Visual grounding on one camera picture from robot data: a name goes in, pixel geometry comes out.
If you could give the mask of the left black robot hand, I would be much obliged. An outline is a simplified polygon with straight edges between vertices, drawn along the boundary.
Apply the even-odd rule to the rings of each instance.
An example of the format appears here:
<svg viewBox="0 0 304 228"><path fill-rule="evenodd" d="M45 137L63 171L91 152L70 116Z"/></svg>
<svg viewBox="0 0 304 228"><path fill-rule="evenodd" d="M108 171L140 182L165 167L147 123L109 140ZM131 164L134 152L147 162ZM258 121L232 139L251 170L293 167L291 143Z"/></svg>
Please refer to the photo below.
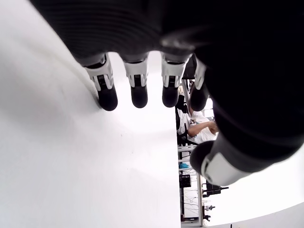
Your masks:
<svg viewBox="0 0 304 228"><path fill-rule="evenodd" d="M219 135L190 156L209 183L227 186L296 153L304 143L304 3L301 0L34 0L86 69L100 106L117 107L108 57L123 60L143 108L147 57L161 53L162 101L173 107L190 57L190 106L213 100Z"/></svg>

